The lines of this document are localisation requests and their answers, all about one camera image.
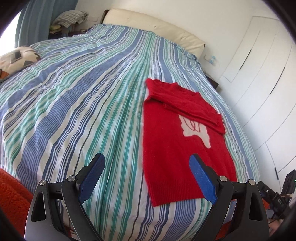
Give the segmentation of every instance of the pillow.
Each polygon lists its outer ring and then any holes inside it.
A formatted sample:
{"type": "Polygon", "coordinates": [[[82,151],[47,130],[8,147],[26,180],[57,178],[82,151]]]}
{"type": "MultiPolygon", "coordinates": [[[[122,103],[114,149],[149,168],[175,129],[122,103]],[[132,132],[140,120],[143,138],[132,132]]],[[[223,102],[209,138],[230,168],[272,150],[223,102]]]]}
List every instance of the pillow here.
{"type": "Polygon", "coordinates": [[[40,59],[40,56],[29,46],[18,47],[0,56],[0,83],[40,59]]]}
{"type": "Polygon", "coordinates": [[[71,24],[80,24],[87,20],[88,12],[79,10],[69,10],[61,13],[53,22],[52,25],[61,25],[68,28],[71,24]]]}

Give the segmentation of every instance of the blue curtain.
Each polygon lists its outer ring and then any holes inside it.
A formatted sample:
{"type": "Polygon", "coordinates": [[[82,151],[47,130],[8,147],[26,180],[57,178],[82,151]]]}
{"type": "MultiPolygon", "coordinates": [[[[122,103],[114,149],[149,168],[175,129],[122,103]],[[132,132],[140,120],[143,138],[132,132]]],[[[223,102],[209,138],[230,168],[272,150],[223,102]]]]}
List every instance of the blue curtain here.
{"type": "Polygon", "coordinates": [[[51,22],[61,13],[74,10],[78,0],[31,0],[21,11],[15,47],[47,40],[51,22]]]}

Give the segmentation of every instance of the blue gripper pad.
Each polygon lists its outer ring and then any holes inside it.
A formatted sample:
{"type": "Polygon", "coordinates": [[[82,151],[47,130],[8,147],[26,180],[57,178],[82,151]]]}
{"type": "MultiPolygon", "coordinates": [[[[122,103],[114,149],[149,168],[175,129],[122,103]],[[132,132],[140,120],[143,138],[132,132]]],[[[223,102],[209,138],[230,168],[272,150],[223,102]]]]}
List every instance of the blue gripper pad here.
{"type": "Polygon", "coordinates": [[[80,194],[79,201],[81,204],[84,201],[88,200],[105,168],[105,157],[103,154],[97,154],[97,160],[90,171],[87,173],[87,176],[84,178],[83,182],[80,184],[80,194]]]}
{"type": "Polygon", "coordinates": [[[216,195],[215,186],[212,184],[210,178],[207,176],[206,172],[201,167],[194,155],[190,156],[189,166],[205,199],[207,199],[214,205],[216,200],[218,199],[216,195]]]}

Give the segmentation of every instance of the sweater cuff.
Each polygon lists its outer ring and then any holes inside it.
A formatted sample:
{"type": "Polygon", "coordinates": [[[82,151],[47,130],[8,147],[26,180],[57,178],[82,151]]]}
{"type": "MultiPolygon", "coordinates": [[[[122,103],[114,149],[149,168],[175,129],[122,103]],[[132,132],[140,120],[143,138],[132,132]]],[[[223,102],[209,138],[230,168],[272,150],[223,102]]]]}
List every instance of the sweater cuff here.
{"type": "Polygon", "coordinates": [[[154,207],[166,203],[204,197],[198,184],[192,182],[192,180],[147,182],[147,186],[154,207]]]}

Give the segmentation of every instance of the red sweater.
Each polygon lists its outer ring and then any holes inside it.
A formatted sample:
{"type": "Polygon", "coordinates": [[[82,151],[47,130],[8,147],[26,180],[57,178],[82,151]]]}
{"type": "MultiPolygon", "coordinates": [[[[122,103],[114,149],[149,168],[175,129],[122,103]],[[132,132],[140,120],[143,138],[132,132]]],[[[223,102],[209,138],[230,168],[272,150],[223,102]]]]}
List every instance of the red sweater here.
{"type": "Polygon", "coordinates": [[[236,181],[221,115],[200,93],[177,83],[146,84],[143,169],[153,206],[204,197],[189,167],[194,153],[219,176],[236,181]]]}

